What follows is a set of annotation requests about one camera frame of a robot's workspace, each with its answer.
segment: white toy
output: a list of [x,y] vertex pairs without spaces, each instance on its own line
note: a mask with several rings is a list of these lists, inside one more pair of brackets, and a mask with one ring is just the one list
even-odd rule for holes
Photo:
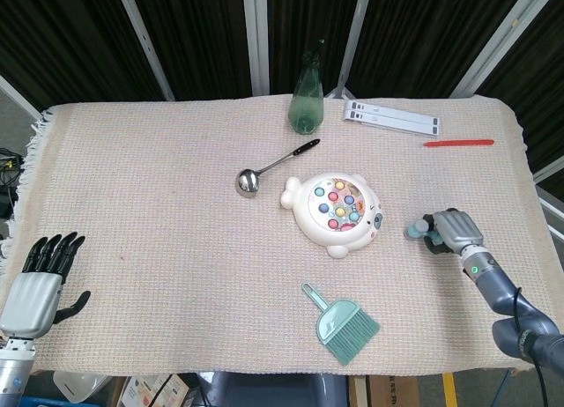
[[292,176],[280,197],[309,239],[345,257],[374,239],[382,224],[378,197],[358,174],[321,174],[301,183]]

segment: robotic hand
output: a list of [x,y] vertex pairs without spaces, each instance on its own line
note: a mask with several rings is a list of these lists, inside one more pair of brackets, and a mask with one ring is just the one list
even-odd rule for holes
[[9,338],[0,349],[0,405],[18,405],[35,361],[33,340],[47,334],[52,324],[76,315],[90,298],[85,291],[71,307],[57,310],[72,261],[84,241],[77,233],[41,238],[11,285],[0,316],[0,329]]
[[463,272],[495,313],[512,316],[493,324],[493,340],[510,357],[538,363],[564,377],[564,336],[554,322],[520,295],[501,266],[483,246],[484,237],[470,216],[456,209],[425,215],[405,230],[423,238],[433,254],[461,257]]

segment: dustpan brush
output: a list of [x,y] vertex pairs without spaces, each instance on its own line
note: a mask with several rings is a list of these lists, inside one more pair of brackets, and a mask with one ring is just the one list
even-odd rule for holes
[[317,337],[342,365],[347,365],[380,329],[378,323],[350,300],[329,304],[310,284],[301,289],[323,314],[317,321]]

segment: brush bristles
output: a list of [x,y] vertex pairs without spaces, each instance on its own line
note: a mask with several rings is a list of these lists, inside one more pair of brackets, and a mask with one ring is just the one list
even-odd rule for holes
[[325,346],[342,365],[346,366],[379,328],[378,323],[359,310]]

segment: black ladle handle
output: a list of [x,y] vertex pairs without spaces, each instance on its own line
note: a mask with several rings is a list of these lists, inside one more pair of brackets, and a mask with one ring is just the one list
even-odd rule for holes
[[309,143],[305,143],[302,147],[298,147],[296,150],[294,150],[292,152],[292,155],[297,156],[299,154],[302,154],[303,152],[307,152],[312,147],[317,146],[319,144],[319,141],[319,138],[316,138],[315,140],[311,140]]

